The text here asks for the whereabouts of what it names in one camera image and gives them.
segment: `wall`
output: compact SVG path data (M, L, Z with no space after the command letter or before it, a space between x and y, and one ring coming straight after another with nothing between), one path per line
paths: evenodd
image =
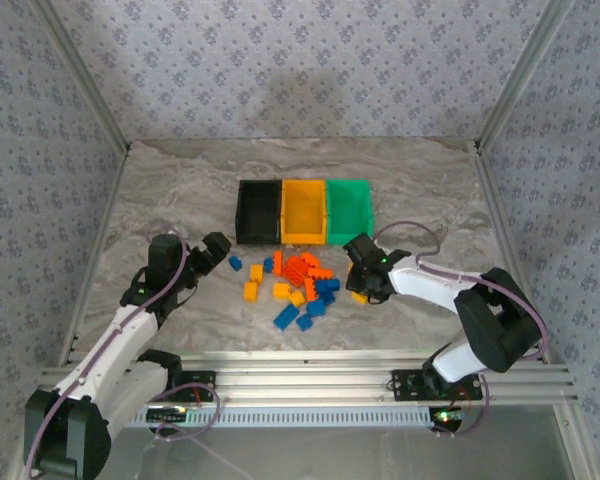
M52 0L127 140L476 137L546 0Z
M489 158L600 455L600 0L577 0Z
M51 365L118 155L23 0L0 0L0 478Z

